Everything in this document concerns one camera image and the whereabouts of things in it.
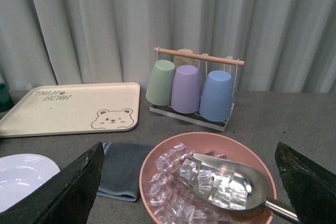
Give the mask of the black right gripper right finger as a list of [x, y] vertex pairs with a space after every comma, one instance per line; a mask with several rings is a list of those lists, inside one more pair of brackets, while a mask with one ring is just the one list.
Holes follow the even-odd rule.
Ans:
[[279, 142], [275, 161], [300, 223], [335, 223], [335, 174]]

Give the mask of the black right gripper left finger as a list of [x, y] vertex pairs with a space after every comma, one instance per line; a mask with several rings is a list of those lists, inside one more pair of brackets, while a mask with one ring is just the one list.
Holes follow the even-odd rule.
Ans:
[[1, 223], [86, 223], [100, 185], [104, 151], [98, 142], [9, 209]]

